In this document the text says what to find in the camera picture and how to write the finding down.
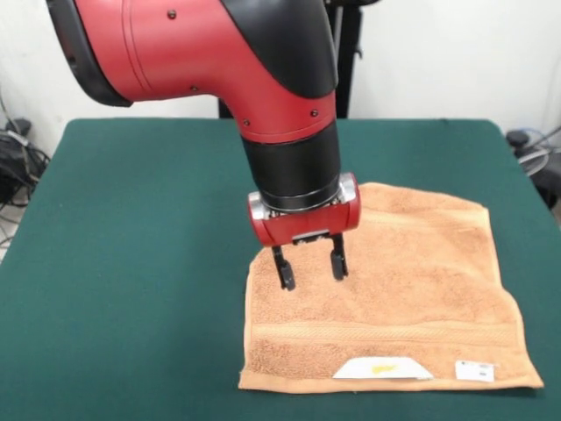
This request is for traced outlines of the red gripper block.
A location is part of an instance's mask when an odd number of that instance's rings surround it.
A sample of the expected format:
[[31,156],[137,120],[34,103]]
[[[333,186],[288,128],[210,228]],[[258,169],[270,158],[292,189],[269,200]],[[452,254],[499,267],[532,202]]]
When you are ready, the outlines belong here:
[[359,225],[361,202],[358,182],[352,173],[342,173],[338,191],[324,206],[296,213],[282,213],[267,207],[257,191],[248,195],[249,217],[262,246],[272,246],[273,259],[282,289],[295,289],[295,277],[281,246],[331,236],[330,262],[333,277],[342,281],[349,273],[342,232]]

